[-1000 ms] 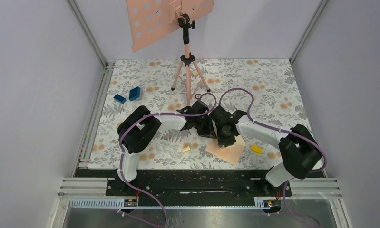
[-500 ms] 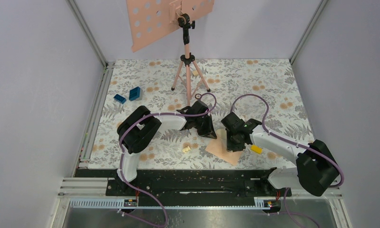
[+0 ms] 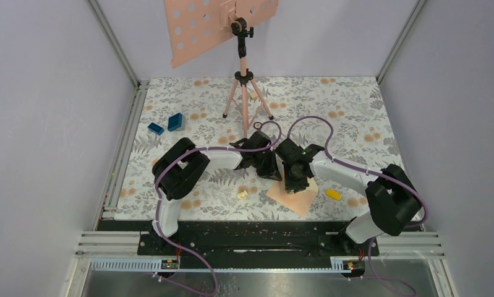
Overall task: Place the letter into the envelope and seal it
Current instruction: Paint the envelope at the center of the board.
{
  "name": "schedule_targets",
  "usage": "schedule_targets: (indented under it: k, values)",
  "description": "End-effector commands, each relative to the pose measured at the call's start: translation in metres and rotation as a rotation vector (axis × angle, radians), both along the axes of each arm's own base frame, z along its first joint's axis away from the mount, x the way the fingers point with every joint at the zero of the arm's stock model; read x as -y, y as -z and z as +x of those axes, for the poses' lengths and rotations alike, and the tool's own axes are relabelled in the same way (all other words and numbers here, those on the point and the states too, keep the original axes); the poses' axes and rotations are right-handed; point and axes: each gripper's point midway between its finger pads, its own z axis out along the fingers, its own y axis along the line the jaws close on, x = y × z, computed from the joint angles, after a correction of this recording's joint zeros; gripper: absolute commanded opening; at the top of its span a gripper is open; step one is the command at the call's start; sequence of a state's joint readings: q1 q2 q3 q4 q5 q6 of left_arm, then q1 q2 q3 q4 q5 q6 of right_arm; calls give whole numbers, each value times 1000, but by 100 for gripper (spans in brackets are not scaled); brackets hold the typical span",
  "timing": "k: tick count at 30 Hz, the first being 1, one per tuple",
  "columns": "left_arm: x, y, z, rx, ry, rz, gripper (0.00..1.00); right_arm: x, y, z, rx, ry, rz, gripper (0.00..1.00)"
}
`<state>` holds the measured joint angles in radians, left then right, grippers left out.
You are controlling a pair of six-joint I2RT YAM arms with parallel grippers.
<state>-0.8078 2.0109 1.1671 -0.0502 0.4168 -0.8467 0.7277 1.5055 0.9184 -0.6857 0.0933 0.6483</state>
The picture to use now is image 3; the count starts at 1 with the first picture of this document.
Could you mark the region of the tan paper envelope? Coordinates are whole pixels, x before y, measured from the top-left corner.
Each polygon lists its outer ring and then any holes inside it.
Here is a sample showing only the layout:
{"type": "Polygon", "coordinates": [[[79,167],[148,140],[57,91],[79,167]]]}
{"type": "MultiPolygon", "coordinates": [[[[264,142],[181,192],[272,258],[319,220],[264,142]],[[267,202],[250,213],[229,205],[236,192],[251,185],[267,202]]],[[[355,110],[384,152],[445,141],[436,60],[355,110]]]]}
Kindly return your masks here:
{"type": "Polygon", "coordinates": [[[309,182],[309,186],[307,188],[293,194],[289,194],[285,190],[285,179],[282,181],[275,181],[267,191],[267,196],[297,213],[301,217],[306,217],[313,201],[318,195],[318,186],[315,180],[313,178],[309,178],[307,181],[309,182]]]}

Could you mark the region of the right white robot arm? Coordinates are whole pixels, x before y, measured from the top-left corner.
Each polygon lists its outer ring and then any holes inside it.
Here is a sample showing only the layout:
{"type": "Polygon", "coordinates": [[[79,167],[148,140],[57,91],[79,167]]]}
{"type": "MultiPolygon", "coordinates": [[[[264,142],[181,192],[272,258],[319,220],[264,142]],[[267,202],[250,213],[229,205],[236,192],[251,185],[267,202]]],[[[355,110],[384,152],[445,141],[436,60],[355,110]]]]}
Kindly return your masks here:
{"type": "Polygon", "coordinates": [[[380,171],[370,170],[329,156],[319,145],[302,148],[291,139],[280,143],[275,153],[283,163],[287,191],[303,191],[310,178],[321,178],[366,197],[368,212],[353,218],[341,232],[339,247],[345,254],[356,254],[370,238],[399,235],[422,208],[412,183],[397,165],[390,164],[380,171]]]}

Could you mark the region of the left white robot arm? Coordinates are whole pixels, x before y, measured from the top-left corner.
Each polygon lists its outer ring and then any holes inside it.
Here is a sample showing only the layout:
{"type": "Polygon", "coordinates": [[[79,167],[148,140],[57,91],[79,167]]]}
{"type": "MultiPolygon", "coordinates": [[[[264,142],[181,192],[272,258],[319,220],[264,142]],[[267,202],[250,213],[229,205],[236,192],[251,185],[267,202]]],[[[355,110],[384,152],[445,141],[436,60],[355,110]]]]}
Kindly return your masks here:
{"type": "Polygon", "coordinates": [[[259,178],[282,181],[272,145],[271,139],[260,131],[227,147],[198,148],[187,137],[178,140],[152,168],[155,190],[160,197],[152,221],[157,232],[153,247],[161,254],[169,254],[176,248],[174,234],[178,231],[182,200],[204,172],[253,167],[259,178]]]}

